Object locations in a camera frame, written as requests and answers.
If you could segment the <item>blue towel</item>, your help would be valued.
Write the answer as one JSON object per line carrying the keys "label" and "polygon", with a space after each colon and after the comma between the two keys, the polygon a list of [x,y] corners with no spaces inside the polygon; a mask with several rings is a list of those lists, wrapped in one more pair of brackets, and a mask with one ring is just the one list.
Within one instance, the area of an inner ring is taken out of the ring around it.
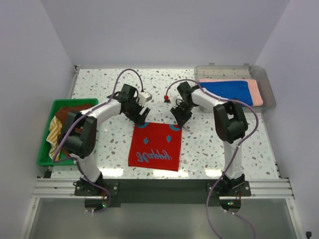
{"label": "blue towel", "polygon": [[246,81],[201,82],[200,85],[217,96],[240,100],[253,106],[253,100]]}

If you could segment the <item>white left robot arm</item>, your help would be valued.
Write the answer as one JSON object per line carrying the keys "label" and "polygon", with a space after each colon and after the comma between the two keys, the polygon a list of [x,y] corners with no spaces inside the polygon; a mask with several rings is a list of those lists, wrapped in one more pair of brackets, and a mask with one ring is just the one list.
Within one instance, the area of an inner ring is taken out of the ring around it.
{"label": "white left robot arm", "polygon": [[145,104],[151,99],[151,93],[139,92],[137,88],[124,84],[120,91],[112,93],[105,101],[86,110],[68,112],[58,148],[65,149],[69,158],[75,161],[83,180],[87,181],[86,190],[90,194],[99,195],[104,189],[103,182],[99,180],[102,172],[91,156],[98,126],[120,114],[137,125],[143,125],[150,112]]}

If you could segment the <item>red patterned towel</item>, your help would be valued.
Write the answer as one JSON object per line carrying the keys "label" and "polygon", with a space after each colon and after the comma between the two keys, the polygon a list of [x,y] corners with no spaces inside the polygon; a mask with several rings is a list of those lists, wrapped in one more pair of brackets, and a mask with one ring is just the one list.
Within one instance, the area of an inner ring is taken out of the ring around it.
{"label": "red patterned towel", "polygon": [[181,138],[182,129],[175,124],[146,122],[135,125],[128,165],[177,172]]}

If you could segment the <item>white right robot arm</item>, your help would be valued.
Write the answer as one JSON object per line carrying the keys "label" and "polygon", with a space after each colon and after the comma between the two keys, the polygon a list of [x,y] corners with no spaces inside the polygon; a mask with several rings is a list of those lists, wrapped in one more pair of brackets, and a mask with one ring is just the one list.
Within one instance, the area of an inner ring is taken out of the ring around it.
{"label": "white right robot arm", "polygon": [[228,100],[207,92],[199,85],[190,86],[182,82],[177,87],[180,98],[164,96],[166,103],[171,103],[170,112],[177,125],[182,128],[191,119],[192,109],[202,107],[212,110],[217,136],[224,143],[225,167],[222,176],[222,190],[226,195],[234,195],[245,181],[239,143],[244,139],[248,123],[242,106],[237,100]]}

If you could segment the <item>pink towel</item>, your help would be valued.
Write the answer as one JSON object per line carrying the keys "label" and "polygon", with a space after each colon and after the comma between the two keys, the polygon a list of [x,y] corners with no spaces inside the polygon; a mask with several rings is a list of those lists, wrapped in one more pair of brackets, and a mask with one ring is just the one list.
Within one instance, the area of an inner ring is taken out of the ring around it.
{"label": "pink towel", "polygon": [[201,82],[219,82],[219,81],[246,81],[249,86],[249,91],[253,100],[253,106],[259,107],[263,105],[263,99],[261,97],[257,81],[253,79],[200,79]]}

